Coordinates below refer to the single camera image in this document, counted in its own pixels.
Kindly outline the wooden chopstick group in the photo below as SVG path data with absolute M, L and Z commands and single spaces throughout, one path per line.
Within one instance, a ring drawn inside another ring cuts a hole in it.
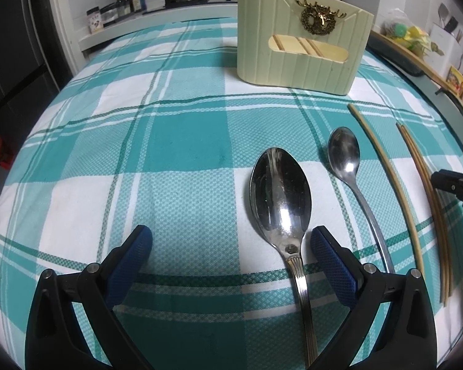
M 397 135 L 401 138 L 403 149 L 409 154 L 409 156 L 406 158 L 394 159 L 393 164 L 396 166 L 396 174 L 402 182 L 402 189 L 407 197 L 407 202 L 416 225 L 422 248 L 426 281 L 433 287 L 437 304 L 445 306 L 441 302 L 439 252 L 428 198 L 410 151 L 408 150 L 407 145 L 397 127 L 396 129 Z
M 414 164 L 416 165 L 416 170 L 421 178 L 424 191 L 428 198 L 439 252 L 441 271 L 441 302 L 446 306 L 448 305 L 448 300 L 452 294 L 451 280 L 453 273 L 442 206 L 431 183 L 431 172 L 428 169 L 428 165 L 423 159 L 421 152 L 417 148 L 416 142 L 413 140 L 405 125 L 397 124 L 396 127 L 398 128 L 402 138 L 407 145 L 408 150 L 410 151 L 411 157 L 413 158 Z

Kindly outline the small steel spoon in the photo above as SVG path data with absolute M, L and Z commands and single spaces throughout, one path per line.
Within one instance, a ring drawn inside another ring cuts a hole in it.
M 361 163 L 361 152 L 358 140 L 349 128 L 339 127 L 332 132 L 328 142 L 328 159 L 335 176 L 351 188 L 358 200 L 375 238 L 375 244 L 381 254 L 386 271 L 395 273 L 395 266 L 386 240 L 372 209 L 356 183 L 356 176 Z

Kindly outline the large steel spoon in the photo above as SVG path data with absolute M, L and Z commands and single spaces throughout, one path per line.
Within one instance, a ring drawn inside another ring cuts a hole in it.
M 279 147 L 266 149 L 254 165 L 249 181 L 249 202 L 262 238 L 282 257 L 294 279 L 302 316 L 305 362 L 318 356 L 302 245 L 309 228 L 312 198 L 300 164 Z

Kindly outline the yellow box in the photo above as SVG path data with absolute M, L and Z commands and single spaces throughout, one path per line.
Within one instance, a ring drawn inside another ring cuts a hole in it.
M 461 97 L 463 94 L 463 75 L 456 69 L 453 65 L 450 66 L 448 70 L 448 75 L 446 77 L 446 84 L 448 85 L 449 89 L 457 95 L 457 97 Z

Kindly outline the wooden cutting board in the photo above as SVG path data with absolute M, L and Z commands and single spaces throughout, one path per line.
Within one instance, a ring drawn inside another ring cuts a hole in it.
M 415 77 L 421 77 L 423 75 L 428 76 L 429 79 L 438 84 L 441 89 L 447 91 L 448 94 L 459 98 L 458 94 L 452 90 L 444 78 L 439 75 L 432 67 L 427 65 L 422 59 L 417 57 L 410 50 L 393 42 L 386 36 L 371 30 L 366 47 L 373 54 L 389 61 L 395 66 L 398 66 L 407 74 Z

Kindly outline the white utensil holder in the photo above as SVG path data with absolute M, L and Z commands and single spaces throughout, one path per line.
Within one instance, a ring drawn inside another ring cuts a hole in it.
M 437 15 L 438 23 L 434 23 L 430 30 L 430 40 L 436 51 L 430 51 L 426 62 L 445 79 L 452 66 L 463 73 L 463 45 L 460 44 L 463 32 L 442 2 L 437 9 Z

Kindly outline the bag of yellow green sponges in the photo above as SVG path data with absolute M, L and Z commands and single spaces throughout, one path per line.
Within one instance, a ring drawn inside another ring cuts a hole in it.
M 430 35 L 416 26 L 399 8 L 393 8 L 387 14 L 383 23 L 383 34 L 420 59 L 430 52 L 443 55 L 438 45 L 430 39 Z

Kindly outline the cream utensil holder box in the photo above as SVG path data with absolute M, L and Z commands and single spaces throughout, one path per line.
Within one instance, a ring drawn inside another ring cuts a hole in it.
M 238 0 L 237 75 L 249 84 L 346 95 L 373 20 L 340 0 Z

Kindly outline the teal plaid tablecloth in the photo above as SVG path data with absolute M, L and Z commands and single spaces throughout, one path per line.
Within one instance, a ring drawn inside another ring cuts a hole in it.
M 395 171 L 393 160 L 409 156 L 401 123 L 432 170 L 463 172 L 463 150 L 442 117 L 373 54 L 338 97 L 242 82 L 233 18 L 160 25 L 111 43 L 38 119 L 1 191 L 1 345 L 24 363 L 42 271 L 81 271 L 146 225 L 153 249 L 114 311 L 155 368 L 303 368 L 291 276 L 250 221 L 248 182 L 265 149 L 281 147 L 302 166 L 311 225 L 380 264 L 357 200 L 325 155 L 331 132 L 350 128 L 361 149 L 357 182 L 395 268 L 415 265 L 401 207 L 348 104 Z M 448 305 L 426 283 L 444 357 L 463 334 L 463 207 L 452 195 L 440 199 L 453 264 Z

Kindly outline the dark refrigerator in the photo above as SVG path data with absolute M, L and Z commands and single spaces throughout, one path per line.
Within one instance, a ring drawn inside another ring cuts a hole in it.
M 0 137 L 12 154 L 72 77 L 50 0 L 0 0 Z

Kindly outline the spice jar white label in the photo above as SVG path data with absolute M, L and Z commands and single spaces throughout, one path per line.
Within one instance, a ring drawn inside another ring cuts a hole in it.
M 103 30 L 102 15 L 99 6 L 88 9 L 86 15 L 90 34 L 96 34 Z

